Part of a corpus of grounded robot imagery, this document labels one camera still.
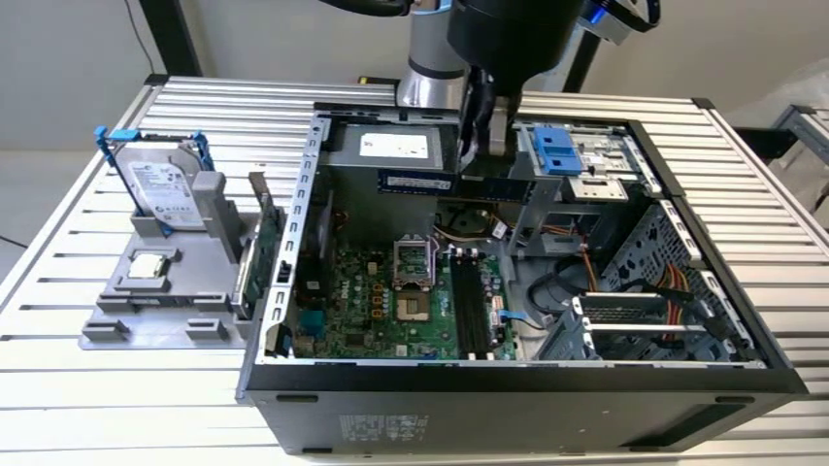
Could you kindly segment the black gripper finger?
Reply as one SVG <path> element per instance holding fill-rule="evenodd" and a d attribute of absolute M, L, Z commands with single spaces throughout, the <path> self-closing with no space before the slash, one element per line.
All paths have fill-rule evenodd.
<path fill-rule="evenodd" d="M 507 89 L 480 67 L 471 66 L 460 113 L 460 169 L 509 171 L 516 160 L 513 123 L 521 91 Z"/>

